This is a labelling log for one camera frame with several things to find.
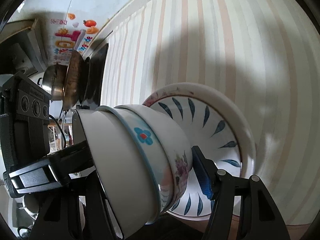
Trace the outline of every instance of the plate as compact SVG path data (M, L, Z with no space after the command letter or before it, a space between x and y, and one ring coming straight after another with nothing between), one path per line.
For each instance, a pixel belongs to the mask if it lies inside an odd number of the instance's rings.
M250 127L223 94L204 85L177 83L156 91L143 104L175 120L191 145L198 145L219 169L237 177L253 174L255 146ZM192 169L186 192L168 212L183 219L208 220L212 206ZM240 198L235 198L234 214L239 211Z

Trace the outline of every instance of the metal pot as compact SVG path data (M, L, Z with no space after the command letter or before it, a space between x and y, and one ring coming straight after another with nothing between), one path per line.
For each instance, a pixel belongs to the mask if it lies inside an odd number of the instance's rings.
M52 65L44 72L42 88L51 94L52 101L63 100L64 82L67 75L67 66Z

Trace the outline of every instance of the blue flower with red center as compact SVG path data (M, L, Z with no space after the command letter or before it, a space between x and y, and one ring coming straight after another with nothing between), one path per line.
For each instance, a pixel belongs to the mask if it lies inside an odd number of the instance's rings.
M138 127L136 127L134 131L137 133L137 137L140 142L146 143L148 145L153 144L153 141L151 139L151 132L149 132L148 130L142 130Z

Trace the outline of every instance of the stack of bowls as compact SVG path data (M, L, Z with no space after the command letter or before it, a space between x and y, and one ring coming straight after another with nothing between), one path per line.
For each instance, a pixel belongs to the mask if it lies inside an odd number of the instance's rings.
M73 115L74 142L87 140L120 238L153 223L186 190L190 143L170 117L142 105Z

